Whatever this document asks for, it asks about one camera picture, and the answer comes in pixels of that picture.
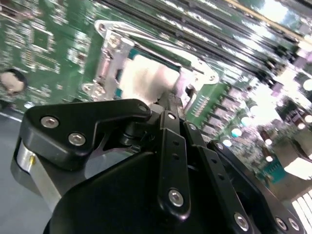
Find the gray surface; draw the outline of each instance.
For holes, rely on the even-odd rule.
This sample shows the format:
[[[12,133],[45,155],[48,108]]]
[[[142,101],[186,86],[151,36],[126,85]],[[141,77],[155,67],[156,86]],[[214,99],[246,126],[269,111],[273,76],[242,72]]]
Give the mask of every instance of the gray surface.
[[[10,171],[20,123],[0,115],[0,234],[41,234],[51,212],[44,200],[18,184]]]

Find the electrolytic capacitor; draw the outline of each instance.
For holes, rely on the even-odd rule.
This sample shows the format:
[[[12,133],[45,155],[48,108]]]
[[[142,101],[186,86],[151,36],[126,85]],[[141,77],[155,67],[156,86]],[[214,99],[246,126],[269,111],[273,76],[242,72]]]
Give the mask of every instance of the electrolytic capacitor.
[[[228,135],[223,135],[220,137],[220,141],[222,142],[222,144],[224,144],[226,147],[231,147],[232,146],[232,142],[231,142],[231,138]]]
[[[233,124],[230,126],[231,135],[235,138],[242,136],[242,131],[240,130],[239,125]]]
[[[270,153],[270,151],[268,150],[267,147],[265,147],[265,146],[262,147],[262,154],[263,154],[263,156],[267,162],[273,161],[272,154]]]
[[[246,105],[252,115],[257,115],[259,113],[259,106],[255,101],[248,101]]]
[[[292,122],[295,126],[297,126],[298,129],[302,130],[306,127],[305,122],[300,116],[296,116],[292,119]]]
[[[304,111],[304,113],[301,116],[307,123],[312,123],[312,115],[309,112]]]
[[[272,145],[272,140],[271,140],[269,134],[265,130],[262,130],[259,133],[260,133],[260,136],[264,140],[266,145]]]
[[[238,118],[240,120],[240,122],[246,127],[249,126],[251,124],[251,119],[249,117],[249,115],[246,112],[243,112],[241,114],[238,115]]]

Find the motherboard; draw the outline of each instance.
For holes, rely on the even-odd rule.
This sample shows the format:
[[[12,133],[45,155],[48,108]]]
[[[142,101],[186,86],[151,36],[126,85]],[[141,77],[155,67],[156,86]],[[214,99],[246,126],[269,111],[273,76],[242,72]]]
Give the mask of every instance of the motherboard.
[[[297,1],[0,0],[0,100],[23,113],[150,105],[170,91],[206,141],[274,184],[286,174],[285,139],[312,165],[298,137],[312,139],[310,16]]]

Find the surface mount component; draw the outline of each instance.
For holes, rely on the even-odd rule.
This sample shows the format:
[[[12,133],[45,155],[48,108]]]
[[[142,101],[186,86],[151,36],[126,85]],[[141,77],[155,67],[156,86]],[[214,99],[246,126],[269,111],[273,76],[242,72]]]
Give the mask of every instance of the surface mount component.
[[[20,4],[13,0],[1,0],[0,1],[0,17],[5,19],[20,21],[32,18],[32,10],[23,4]]]
[[[277,107],[276,111],[285,123],[295,125],[298,129],[304,129],[312,122],[311,113],[291,99],[285,100],[285,105]]]

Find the metal cylinder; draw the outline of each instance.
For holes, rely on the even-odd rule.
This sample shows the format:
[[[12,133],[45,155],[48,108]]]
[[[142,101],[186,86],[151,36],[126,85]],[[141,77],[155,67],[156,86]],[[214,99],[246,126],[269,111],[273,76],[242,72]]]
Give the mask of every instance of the metal cylinder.
[[[105,81],[106,75],[108,73],[109,64],[112,59],[109,52],[107,52],[105,49],[102,49],[101,51],[102,53],[97,66],[97,75],[95,77],[95,81],[100,84]]]
[[[251,114],[253,114],[253,115],[258,114],[259,107],[255,101],[250,100],[246,103],[246,105],[247,105]]]
[[[231,131],[231,135],[235,138],[240,137],[243,134],[238,124],[233,124],[229,128]]]
[[[298,129],[304,129],[306,127],[305,122],[300,116],[292,118],[292,122]]]
[[[262,130],[259,133],[266,145],[272,145],[272,140],[269,134],[265,130]]]
[[[231,147],[232,146],[232,142],[231,142],[231,138],[228,135],[223,135],[220,137],[220,141],[222,142],[223,145],[225,145],[226,147]]]
[[[312,115],[307,112],[304,111],[304,113],[301,115],[301,117],[304,119],[304,121],[306,121],[307,123],[312,123]]]
[[[267,147],[265,146],[262,147],[262,154],[267,162],[273,161],[273,157]]]
[[[249,115],[247,113],[241,113],[238,116],[240,122],[244,125],[244,126],[249,126],[251,124],[251,119],[249,118]]]

